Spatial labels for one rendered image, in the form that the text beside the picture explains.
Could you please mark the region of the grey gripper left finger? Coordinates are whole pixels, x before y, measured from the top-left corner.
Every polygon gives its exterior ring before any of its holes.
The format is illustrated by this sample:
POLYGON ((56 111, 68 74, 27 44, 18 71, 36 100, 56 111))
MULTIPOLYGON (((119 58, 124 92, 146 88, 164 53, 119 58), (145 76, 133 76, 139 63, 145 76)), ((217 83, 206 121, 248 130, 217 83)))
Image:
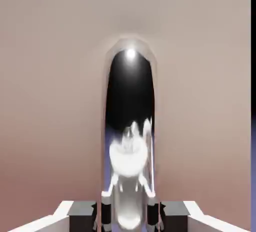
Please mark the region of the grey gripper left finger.
POLYGON ((52 215, 8 232, 97 232, 95 201, 62 201, 52 215))

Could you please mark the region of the pale painted cabinet door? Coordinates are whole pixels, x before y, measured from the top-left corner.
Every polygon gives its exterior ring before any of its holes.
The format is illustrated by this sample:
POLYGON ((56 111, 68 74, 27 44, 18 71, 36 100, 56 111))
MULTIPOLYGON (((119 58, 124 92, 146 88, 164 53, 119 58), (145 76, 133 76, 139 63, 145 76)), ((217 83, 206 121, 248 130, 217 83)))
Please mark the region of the pale painted cabinet door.
POLYGON ((251 225, 251 0, 0 0, 0 232, 100 197, 108 50, 155 55, 156 191, 251 225))

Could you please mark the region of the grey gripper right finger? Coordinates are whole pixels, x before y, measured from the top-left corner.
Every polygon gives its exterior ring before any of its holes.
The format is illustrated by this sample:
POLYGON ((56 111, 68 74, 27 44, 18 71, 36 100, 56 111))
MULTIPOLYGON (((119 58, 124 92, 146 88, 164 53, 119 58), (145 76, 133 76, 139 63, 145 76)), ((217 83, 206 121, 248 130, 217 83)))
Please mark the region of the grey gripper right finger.
POLYGON ((162 201, 159 213, 159 232, 249 232, 204 214, 195 201, 162 201))

